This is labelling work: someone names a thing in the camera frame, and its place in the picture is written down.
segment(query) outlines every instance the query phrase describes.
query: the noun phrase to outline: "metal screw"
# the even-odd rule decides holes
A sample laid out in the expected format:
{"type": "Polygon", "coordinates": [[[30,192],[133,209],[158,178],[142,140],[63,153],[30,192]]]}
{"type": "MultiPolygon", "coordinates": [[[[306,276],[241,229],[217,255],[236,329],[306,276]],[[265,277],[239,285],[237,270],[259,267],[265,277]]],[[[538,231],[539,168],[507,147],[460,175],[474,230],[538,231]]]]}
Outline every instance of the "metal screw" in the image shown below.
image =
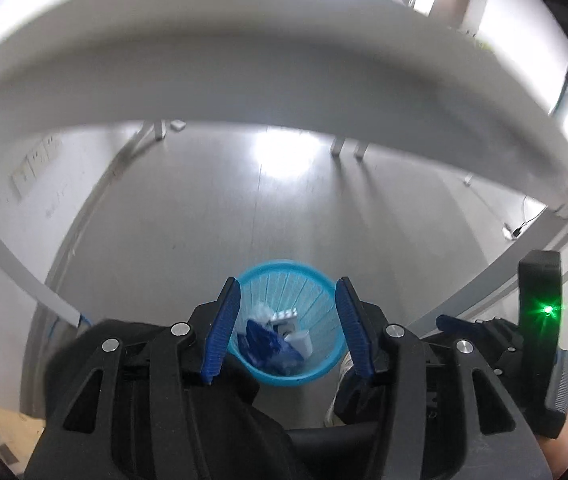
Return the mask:
{"type": "Polygon", "coordinates": [[[386,327],[386,333],[390,336],[390,337],[403,337],[403,335],[405,334],[405,331],[403,329],[403,326],[399,326],[399,325],[388,325],[386,327]]]}
{"type": "Polygon", "coordinates": [[[469,354],[470,352],[472,352],[472,343],[470,341],[462,339],[461,341],[457,342],[456,346],[462,354],[469,354]]]}
{"type": "Polygon", "coordinates": [[[188,323],[175,323],[171,326],[171,334],[173,335],[187,335],[190,332],[188,323]]]}
{"type": "Polygon", "coordinates": [[[117,339],[106,339],[106,341],[102,343],[102,350],[105,352],[113,352],[118,349],[118,346],[120,346],[120,342],[117,339]]]}

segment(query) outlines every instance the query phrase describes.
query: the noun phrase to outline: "wall outlet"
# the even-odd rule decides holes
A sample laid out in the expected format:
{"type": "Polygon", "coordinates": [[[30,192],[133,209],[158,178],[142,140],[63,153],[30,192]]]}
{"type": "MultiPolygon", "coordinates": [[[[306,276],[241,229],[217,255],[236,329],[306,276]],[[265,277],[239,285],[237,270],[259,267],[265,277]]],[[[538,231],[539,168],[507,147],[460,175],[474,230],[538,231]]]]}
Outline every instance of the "wall outlet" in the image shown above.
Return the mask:
{"type": "Polygon", "coordinates": [[[48,160],[58,158],[59,150],[62,147],[62,139],[59,136],[50,134],[44,137],[42,142],[46,150],[46,155],[48,155],[48,160]]]}
{"type": "Polygon", "coordinates": [[[33,173],[26,158],[23,158],[20,167],[13,171],[11,178],[20,196],[24,198],[35,184],[35,173],[33,173]]]}
{"type": "Polygon", "coordinates": [[[30,168],[33,170],[35,178],[42,176],[48,166],[48,155],[46,155],[44,143],[40,142],[35,148],[30,150],[26,158],[29,161],[30,168]]]}

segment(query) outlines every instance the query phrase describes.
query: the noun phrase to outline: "blue trash can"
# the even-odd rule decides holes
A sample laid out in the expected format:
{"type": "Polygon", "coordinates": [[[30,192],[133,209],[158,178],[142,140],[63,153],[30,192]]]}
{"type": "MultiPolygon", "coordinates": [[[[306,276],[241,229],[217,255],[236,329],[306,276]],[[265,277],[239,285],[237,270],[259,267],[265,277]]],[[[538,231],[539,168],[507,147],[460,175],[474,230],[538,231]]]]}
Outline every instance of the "blue trash can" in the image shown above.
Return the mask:
{"type": "Polygon", "coordinates": [[[241,306],[235,327],[246,327],[254,306],[266,303],[273,311],[297,309],[300,329],[309,331],[313,354],[296,375],[277,376],[259,370],[246,362],[237,347],[233,329],[228,349],[260,382],[273,386],[299,386],[322,377],[346,352],[335,308],[335,283],[318,270],[289,260],[259,264],[237,280],[241,287],[241,306]]]}

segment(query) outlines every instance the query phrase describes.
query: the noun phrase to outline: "blue gripper pad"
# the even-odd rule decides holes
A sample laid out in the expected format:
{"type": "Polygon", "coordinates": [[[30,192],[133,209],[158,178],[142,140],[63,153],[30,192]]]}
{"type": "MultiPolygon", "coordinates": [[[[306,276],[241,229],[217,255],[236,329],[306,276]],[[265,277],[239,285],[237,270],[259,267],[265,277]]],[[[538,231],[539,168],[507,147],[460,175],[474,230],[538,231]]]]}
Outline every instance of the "blue gripper pad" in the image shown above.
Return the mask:
{"type": "Polygon", "coordinates": [[[350,279],[344,277],[335,288],[335,306],[341,329],[344,331],[355,371],[369,379],[375,374],[373,356],[377,342],[364,307],[359,301],[350,279]]]}
{"type": "Polygon", "coordinates": [[[228,278],[217,298],[218,311],[206,337],[204,359],[199,372],[202,381],[210,384],[213,377],[219,375],[222,362],[226,355],[228,341],[235,325],[235,319],[240,310],[240,283],[234,278],[228,278]]]}

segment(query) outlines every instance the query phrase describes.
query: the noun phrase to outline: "blue plastic bag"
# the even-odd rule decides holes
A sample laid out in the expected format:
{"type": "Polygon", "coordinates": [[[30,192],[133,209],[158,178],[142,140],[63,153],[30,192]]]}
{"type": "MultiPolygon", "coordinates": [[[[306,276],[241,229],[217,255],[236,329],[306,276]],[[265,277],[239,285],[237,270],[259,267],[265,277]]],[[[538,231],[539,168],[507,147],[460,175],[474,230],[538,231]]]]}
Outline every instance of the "blue plastic bag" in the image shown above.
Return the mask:
{"type": "Polygon", "coordinates": [[[237,335],[241,355],[252,366],[269,374],[288,376],[304,363],[302,355],[282,336],[249,319],[246,335],[237,335]]]}

